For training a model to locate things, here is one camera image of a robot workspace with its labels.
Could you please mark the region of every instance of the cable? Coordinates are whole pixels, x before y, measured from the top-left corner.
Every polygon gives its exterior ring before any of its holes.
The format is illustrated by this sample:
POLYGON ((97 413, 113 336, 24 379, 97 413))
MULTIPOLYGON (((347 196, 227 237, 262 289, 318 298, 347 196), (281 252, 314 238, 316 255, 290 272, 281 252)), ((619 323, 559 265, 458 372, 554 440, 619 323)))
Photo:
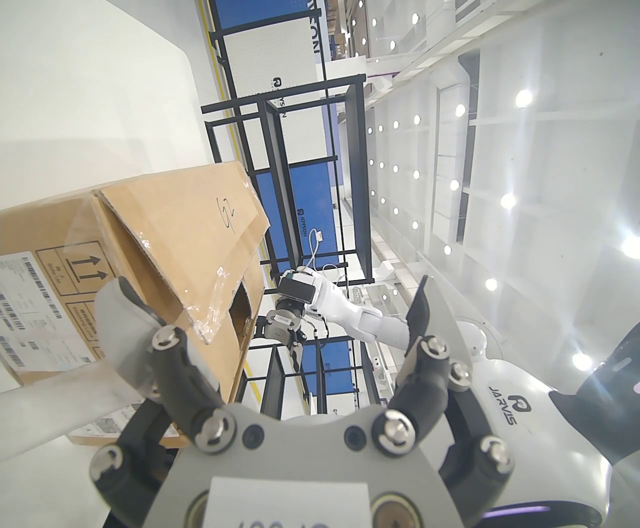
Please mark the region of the cable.
POLYGON ((316 253, 318 252, 318 246, 320 245, 320 239, 318 238, 317 233, 318 233, 318 231, 317 231, 317 229, 315 227, 311 231, 309 231, 309 248, 311 248, 311 235, 312 234, 314 234, 316 236, 316 247, 311 250, 311 258, 307 262, 307 268, 309 266, 311 266, 311 264, 313 263, 314 271, 317 271, 317 269, 316 269, 316 253))

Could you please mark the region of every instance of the blue panel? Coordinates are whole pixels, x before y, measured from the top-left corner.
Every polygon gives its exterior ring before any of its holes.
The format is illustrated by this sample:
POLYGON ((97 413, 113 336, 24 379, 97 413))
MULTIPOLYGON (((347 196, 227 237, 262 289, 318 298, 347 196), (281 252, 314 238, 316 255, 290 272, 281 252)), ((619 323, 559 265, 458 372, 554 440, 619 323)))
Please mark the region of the blue panel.
POLYGON ((308 9, 307 0, 217 0, 222 29, 308 9))
MULTIPOLYGON (((326 343, 322 348, 322 358, 324 369, 345 369, 351 366, 349 359, 349 343, 347 341, 339 343, 326 343)), ((306 345, 302 352, 302 368, 305 372, 314 372, 316 369, 316 345, 311 343, 306 345)), ((316 395, 316 375, 305 376, 309 392, 316 395)), ((329 372, 325 374, 326 393, 343 394, 353 390, 351 381, 351 371, 329 372)))
MULTIPOLYGON (((311 254, 309 232, 313 228, 322 231, 323 235, 323 241, 320 242, 318 253, 337 251, 338 242, 335 238, 331 182, 327 164, 317 163, 315 165, 292 168, 291 184, 298 212, 298 226, 300 227, 304 254, 311 254)), ((325 264, 336 264, 337 262, 338 257, 320 257, 316 259, 316 268, 321 269, 325 264)))
MULTIPOLYGON (((262 206, 271 223, 269 233, 271 234, 275 257, 277 259, 285 259, 288 256, 287 246, 282 231, 280 211, 278 210, 271 173, 258 174, 256 178, 262 206)), ((315 165, 292 168, 291 185, 298 212, 298 227, 300 228, 304 254, 311 254, 308 235, 314 227, 322 231, 323 234, 323 241, 320 242, 318 253, 337 251, 338 243, 335 237, 335 222, 333 220, 331 182, 327 164, 317 163, 315 165)), ((321 269, 325 264, 336 264, 338 261, 338 257, 320 257, 316 259, 316 268, 321 269)), ((278 268, 282 273, 289 269, 289 263, 281 262, 278 268)))

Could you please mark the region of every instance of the white ceiling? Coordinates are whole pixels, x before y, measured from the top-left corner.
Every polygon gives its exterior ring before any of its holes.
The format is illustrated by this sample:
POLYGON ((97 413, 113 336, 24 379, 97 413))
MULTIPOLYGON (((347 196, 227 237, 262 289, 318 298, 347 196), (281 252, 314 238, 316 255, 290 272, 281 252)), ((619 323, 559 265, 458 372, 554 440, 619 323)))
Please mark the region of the white ceiling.
MULTIPOLYGON (((416 2, 385 4, 396 24, 411 25, 416 2)), ((578 350, 595 366, 640 321, 640 260, 620 250, 640 221, 639 19, 634 0, 558 2, 478 43, 471 122, 455 116, 458 104, 468 105, 470 81, 454 60, 441 60, 367 114, 380 234, 416 274, 428 259, 535 374, 564 390, 588 373, 573 366, 578 350), (532 103, 516 108, 523 89, 532 103), (462 182, 468 124, 476 127, 470 185, 451 191, 451 180, 462 182), (463 191, 467 222, 457 244, 463 191), (500 206, 506 193, 516 198, 510 211, 500 206), (497 280, 496 291, 486 289, 487 278, 497 280)))

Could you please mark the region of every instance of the paper label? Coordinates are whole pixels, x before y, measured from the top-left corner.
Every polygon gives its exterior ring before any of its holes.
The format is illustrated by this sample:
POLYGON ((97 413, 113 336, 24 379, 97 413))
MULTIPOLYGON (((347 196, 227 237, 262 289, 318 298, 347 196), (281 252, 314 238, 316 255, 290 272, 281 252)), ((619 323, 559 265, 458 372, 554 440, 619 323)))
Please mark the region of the paper label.
POLYGON ((365 483, 214 477, 202 528, 371 526, 365 483))
MULTIPOLYGON (((125 408, 111 413, 91 424, 87 424, 84 427, 71 431, 69 434, 72 436, 99 436, 102 438, 118 438, 120 433, 124 430, 126 425, 131 420, 134 413, 140 408, 143 400, 137 403, 127 405, 125 408)), ((173 426, 169 426, 164 434, 165 437, 178 437, 178 431, 173 426)))
POLYGON ((0 256, 0 353, 16 372, 95 360, 31 252, 0 256))

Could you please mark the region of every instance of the recessed light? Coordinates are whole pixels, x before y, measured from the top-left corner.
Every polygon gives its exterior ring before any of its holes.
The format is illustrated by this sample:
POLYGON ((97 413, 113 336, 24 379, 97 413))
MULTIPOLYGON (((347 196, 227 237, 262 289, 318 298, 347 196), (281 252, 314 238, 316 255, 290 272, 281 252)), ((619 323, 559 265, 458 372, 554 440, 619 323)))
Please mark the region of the recessed light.
POLYGON ((531 104, 533 100, 533 95, 529 90, 520 90, 518 95, 516 95, 516 106, 518 108, 525 108, 531 104))
POLYGON ((630 259, 640 259, 640 237, 628 236, 622 242, 622 252, 630 259))
POLYGON ((593 360, 587 356, 587 354, 583 354, 582 352, 574 354, 572 361, 575 368, 582 372, 588 371, 593 365, 593 360))
POLYGON ((505 209, 512 209, 515 204, 516 204, 516 199, 511 193, 505 194, 500 199, 500 205, 503 206, 505 209))

